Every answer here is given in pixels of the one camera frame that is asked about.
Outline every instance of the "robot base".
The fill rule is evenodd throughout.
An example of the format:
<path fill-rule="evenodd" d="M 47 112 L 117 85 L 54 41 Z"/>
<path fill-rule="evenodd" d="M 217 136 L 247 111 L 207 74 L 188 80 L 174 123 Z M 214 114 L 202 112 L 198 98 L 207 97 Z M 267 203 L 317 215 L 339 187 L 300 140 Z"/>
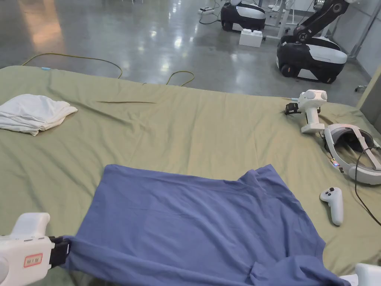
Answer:
<path fill-rule="evenodd" d="M 347 55 L 326 38 L 311 38 L 306 44 L 283 36 L 277 49 L 277 66 L 285 77 L 301 77 L 331 84 L 343 70 Z"/>
<path fill-rule="evenodd" d="M 238 4 L 237 6 L 226 3 L 221 9 L 221 25 L 225 31 L 252 31 L 263 30 L 266 16 L 264 10 L 252 4 Z"/>

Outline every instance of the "wheel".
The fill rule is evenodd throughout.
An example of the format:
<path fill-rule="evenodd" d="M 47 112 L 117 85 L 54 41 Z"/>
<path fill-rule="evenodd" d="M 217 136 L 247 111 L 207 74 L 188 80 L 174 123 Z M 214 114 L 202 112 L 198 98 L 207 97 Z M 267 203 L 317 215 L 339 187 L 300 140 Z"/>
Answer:
<path fill-rule="evenodd" d="M 302 34 L 299 35 L 298 38 L 299 38 L 299 42 L 304 43 L 304 42 L 307 41 L 308 35 L 306 33 L 302 33 Z"/>
<path fill-rule="evenodd" d="M 222 29 L 224 31 L 231 31 L 233 29 L 233 23 L 230 23 L 227 21 L 222 21 L 221 25 L 222 25 Z"/>
<path fill-rule="evenodd" d="M 334 13 L 340 13 L 342 9 L 343 9 L 343 5 L 340 3 L 333 6 L 333 12 Z"/>
<path fill-rule="evenodd" d="M 284 64 L 280 72 L 285 76 L 285 77 L 293 77 L 295 75 L 295 68 L 289 64 Z"/>

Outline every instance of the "green bedsheet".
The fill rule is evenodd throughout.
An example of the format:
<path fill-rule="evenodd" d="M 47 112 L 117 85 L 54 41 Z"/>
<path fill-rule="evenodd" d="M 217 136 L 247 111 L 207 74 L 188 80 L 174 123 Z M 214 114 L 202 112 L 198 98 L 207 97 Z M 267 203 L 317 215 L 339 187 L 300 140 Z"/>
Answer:
<path fill-rule="evenodd" d="M 355 198 L 353 181 L 331 165 L 321 138 L 300 132 L 305 115 L 283 113 L 285 99 L 20 66 L 1 69 L 0 86 L 0 104 L 31 93 L 78 108 L 36 137 L 0 130 L 1 234 L 10 233 L 24 212 L 48 212 L 47 235 L 74 235 L 107 164 L 227 180 L 272 164 L 326 241 L 329 270 L 349 274 L 358 262 L 381 259 L 381 227 Z M 381 143 L 356 108 L 327 103 L 320 120 L 357 125 Z M 329 208 L 319 200 L 331 186 L 343 190 L 341 227 L 330 222 Z M 359 193 L 381 219 L 381 187 L 359 185 Z M 56 268 L 38 284 L 92 280 L 74 276 Z"/>

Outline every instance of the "vr headset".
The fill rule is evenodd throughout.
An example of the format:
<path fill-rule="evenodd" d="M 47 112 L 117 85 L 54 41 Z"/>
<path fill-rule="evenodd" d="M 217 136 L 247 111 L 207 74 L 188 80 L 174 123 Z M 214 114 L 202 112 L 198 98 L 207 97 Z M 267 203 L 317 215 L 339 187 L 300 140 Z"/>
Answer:
<path fill-rule="evenodd" d="M 348 164 L 337 154 L 335 147 L 348 144 L 353 150 L 362 153 L 368 147 L 380 147 L 373 137 L 351 124 L 332 124 L 324 130 L 326 149 L 330 151 L 334 159 L 341 165 L 343 171 L 352 179 L 355 179 L 356 164 Z M 371 150 L 365 151 L 373 164 L 373 169 L 357 166 L 357 181 L 370 185 L 381 184 L 381 164 L 372 154 Z"/>

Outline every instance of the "black cable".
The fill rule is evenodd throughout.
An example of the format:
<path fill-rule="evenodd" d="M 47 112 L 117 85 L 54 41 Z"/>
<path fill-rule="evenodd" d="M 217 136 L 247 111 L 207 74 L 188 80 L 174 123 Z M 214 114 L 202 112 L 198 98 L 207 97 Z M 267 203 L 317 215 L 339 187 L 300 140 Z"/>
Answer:
<path fill-rule="evenodd" d="M 367 207 L 367 205 L 362 201 L 362 199 L 360 198 L 359 196 L 359 193 L 357 192 L 357 168 L 359 167 L 359 162 L 360 162 L 360 158 L 361 156 L 366 152 L 366 150 L 370 150 L 370 149 L 378 149 L 378 150 L 381 150 L 381 147 L 369 147 L 369 148 L 366 148 L 364 149 L 364 151 L 362 151 L 362 153 L 359 155 L 358 159 L 357 159 L 357 162 L 356 162 L 356 169 L 355 169 L 355 193 L 356 193 L 356 196 L 359 198 L 360 202 L 362 203 L 362 205 L 364 206 L 364 208 L 367 210 L 368 214 L 375 220 L 376 223 L 378 223 L 380 226 L 381 226 L 381 223 L 378 221 L 378 219 L 376 219 L 376 217 L 372 214 L 372 212 L 369 210 L 369 208 Z"/>
<path fill-rule="evenodd" d="M 307 8 L 307 11 L 310 9 L 312 3 L 314 2 L 315 0 L 312 0 L 311 4 L 308 6 Z M 303 21 L 303 19 L 305 18 L 305 15 L 303 16 L 303 18 L 299 21 L 299 23 L 297 24 L 297 26 L 299 26 L 300 22 Z"/>
<path fill-rule="evenodd" d="M 215 22 L 221 22 L 221 20 L 218 19 L 219 15 L 221 14 L 221 11 L 222 11 L 222 9 L 219 11 L 218 15 L 216 15 L 216 14 L 213 13 L 213 15 L 217 16 L 217 20 L 216 20 L 216 21 L 213 21 L 213 22 L 210 22 L 210 23 L 203 23 L 203 22 L 201 22 L 201 19 L 202 19 L 202 13 L 204 13 L 204 12 L 202 11 L 202 12 L 201 12 L 201 17 L 200 17 L 199 23 L 200 23 L 200 24 L 203 24 L 203 25 L 209 25 L 209 24 L 213 24 L 213 23 L 215 23 Z"/>

